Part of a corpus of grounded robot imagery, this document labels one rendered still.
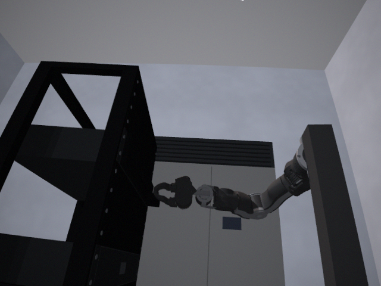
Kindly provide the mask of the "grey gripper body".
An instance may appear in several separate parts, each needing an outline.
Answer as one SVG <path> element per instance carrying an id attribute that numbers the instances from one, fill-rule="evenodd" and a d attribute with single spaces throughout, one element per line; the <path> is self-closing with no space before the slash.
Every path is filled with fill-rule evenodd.
<path id="1" fill-rule="evenodd" d="M 206 188 L 196 190 L 192 185 L 190 177 L 188 176 L 182 176 L 175 179 L 175 181 L 176 182 L 172 184 L 172 187 L 176 190 L 174 197 L 176 200 L 176 205 L 180 209 L 184 210 L 191 206 L 192 195 L 198 195 L 202 199 L 207 199 L 210 196 L 210 191 Z"/>

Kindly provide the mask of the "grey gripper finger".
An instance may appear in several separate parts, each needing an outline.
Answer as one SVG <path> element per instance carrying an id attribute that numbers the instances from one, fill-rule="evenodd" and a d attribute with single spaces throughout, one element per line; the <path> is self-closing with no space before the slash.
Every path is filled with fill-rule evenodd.
<path id="1" fill-rule="evenodd" d="M 168 184 L 166 182 L 163 182 L 163 183 L 160 183 L 160 184 L 156 185 L 154 187 L 154 190 L 155 191 L 157 190 L 158 194 L 159 194 L 159 190 L 161 190 L 161 189 L 166 189 L 167 191 L 171 190 L 171 192 L 175 192 L 176 193 L 176 190 L 173 190 L 172 184 L 174 184 L 174 183 Z"/>
<path id="2" fill-rule="evenodd" d="M 170 207 L 177 207 L 176 202 L 175 202 L 175 198 L 174 198 L 174 197 L 167 198 L 167 197 L 165 197 L 165 196 L 163 196 L 163 195 L 159 195 L 158 192 L 157 192 L 157 190 L 156 190 L 156 191 L 154 190 L 153 193 L 154 193 L 155 197 L 156 197 L 159 201 L 165 203 L 166 205 L 169 205 Z"/>

